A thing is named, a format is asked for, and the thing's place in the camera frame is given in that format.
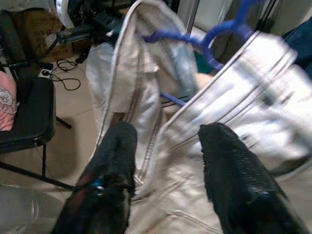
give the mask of black folding chair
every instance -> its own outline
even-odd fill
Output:
[[[69,190],[74,187],[46,176],[46,144],[52,139],[56,125],[55,88],[46,78],[19,79],[17,102],[20,102],[13,129],[0,132],[0,154],[43,145],[41,175],[0,161],[0,168]]]

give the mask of cardboard box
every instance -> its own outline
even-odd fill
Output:
[[[42,55],[54,42],[62,27],[57,17],[47,11],[25,11],[12,15],[25,55],[35,58]],[[41,61],[52,62],[73,56],[72,45],[57,44]]]

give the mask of white fabric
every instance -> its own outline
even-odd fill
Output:
[[[101,63],[90,63],[92,56],[105,59],[101,54],[88,58],[87,75],[92,74],[88,78],[95,82],[91,87],[101,85],[105,100],[97,146],[117,117],[137,129],[136,196],[127,233],[221,233],[204,190],[197,136],[200,125],[227,124],[261,160],[268,159],[271,164],[305,156],[309,149],[296,133],[304,126],[305,136],[311,136],[311,84],[293,65],[296,53],[281,38],[254,33],[214,79],[168,121],[159,90],[174,95],[187,92],[185,87],[191,84],[186,84],[185,78],[194,82],[196,69],[184,43],[162,40],[146,44],[137,36],[136,32],[146,33],[155,25],[183,31],[163,3],[138,0],[125,19],[110,76],[101,77],[105,81],[96,79],[107,71],[91,71],[99,69]],[[281,105],[264,104],[262,88],[246,72],[246,66],[253,68]]]

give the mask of pink pillow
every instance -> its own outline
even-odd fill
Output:
[[[0,71],[0,131],[12,129],[16,110],[15,81]]]

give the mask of tile floor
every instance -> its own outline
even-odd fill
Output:
[[[57,116],[70,123],[73,128],[66,129],[57,123],[56,133],[47,144],[47,175],[64,183],[74,185],[91,156],[96,141],[92,102],[88,80],[85,76],[86,62],[69,73],[58,74],[60,78],[78,78],[81,87],[75,91],[66,91],[60,82],[55,82]],[[68,81],[70,88],[76,81]],[[3,160],[35,173],[41,172],[42,147],[24,150],[0,156]],[[48,193],[61,201],[70,195],[45,182],[0,169],[0,184],[34,188]]]

